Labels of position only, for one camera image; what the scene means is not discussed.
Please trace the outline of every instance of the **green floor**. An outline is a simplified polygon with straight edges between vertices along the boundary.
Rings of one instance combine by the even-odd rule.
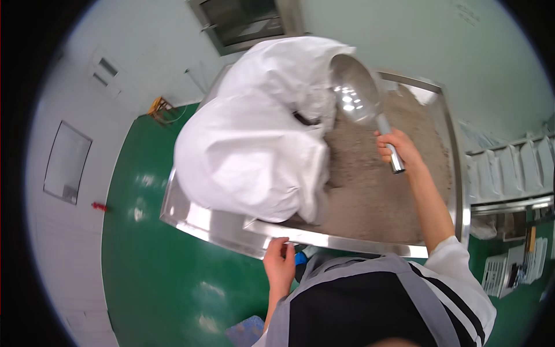
[[[226,328],[266,314],[268,283],[261,261],[158,219],[175,139],[196,106],[168,128],[139,117],[115,166],[104,218],[102,273],[121,347],[230,346]],[[538,231],[549,235],[549,249],[552,230],[549,224]],[[480,281],[486,257],[504,246],[471,240],[471,270]],[[519,345],[552,271],[550,261],[542,279],[492,300],[498,314],[488,346]]]

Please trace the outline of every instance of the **hand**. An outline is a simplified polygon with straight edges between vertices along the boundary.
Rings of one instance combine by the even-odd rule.
[[[395,147],[397,153],[405,162],[405,168],[407,170],[423,164],[420,153],[404,132],[391,128],[391,133],[380,135],[380,132],[376,130],[374,135],[378,136],[376,144],[378,146],[378,152],[381,154],[384,162],[389,163],[391,161],[391,150],[386,147],[386,144],[390,143]]]
[[[270,291],[279,294],[280,297],[289,295],[291,283],[295,278],[295,248],[291,243],[286,245],[287,241],[289,238],[276,238],[270,241],[262,260],[270,282]]]

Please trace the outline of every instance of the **blue mat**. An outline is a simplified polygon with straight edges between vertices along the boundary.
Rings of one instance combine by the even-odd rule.
[[[264,330],[264,321],[252,316],[231,328],[225,329],[225,336],[235,347],[251,347],[260,339]]]

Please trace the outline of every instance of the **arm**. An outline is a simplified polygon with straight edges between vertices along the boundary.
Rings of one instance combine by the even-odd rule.
[[[264,269],[270,283],[268,297],[268,313],[264,323],[264,331],[268,329],[278,301],[289,295],[291,283],[295,278],[295,249],[293,244],[285,244],[289,238],[277,238],[270,241],[264,255]]]
[[[395,146],[399,156],[405,162],[405,172],[415,200],[424,243],[428,253],[432,253],[440,242],[455,235],[451,215],[437,191],[428,167],[422,161],[411,139],[397,129],[392,129],[389,134],[378,136],[378,152],[384,162],[389,162],[391,151],[385,147],[386,143]]]

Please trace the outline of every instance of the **stainless steel tray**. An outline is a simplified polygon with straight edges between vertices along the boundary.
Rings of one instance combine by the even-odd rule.
[[[225,66],[217,76],[210,92],[199,107],[212,100],[220,81],[230,66]],[[467,246],[470,232],[470,205],[465,192],[467,172],[464,152],[459,146],[458,129],[455,128],[447,108],[442,85],[424,78],[411,78],[391,72],[379,72],[382,87],[395,88],[396,83],[407,87],[422,104],[428,105],[430,117],[449,153],[453,186],[447,207],[455,225],[459,241]],[[402,257],[427,258],[424,245],[392,244],[364,241],[309,232],[267,223],[253,217],[214,211],[191,203],[179,188],[175,168],[171,169],[160,211],[160,220],[207,242],[228,248],[250,257],[262,259],[268,243],[275,237],[289,237],[292,242],[318,247],[348,250],[358,253],[396,253]]]

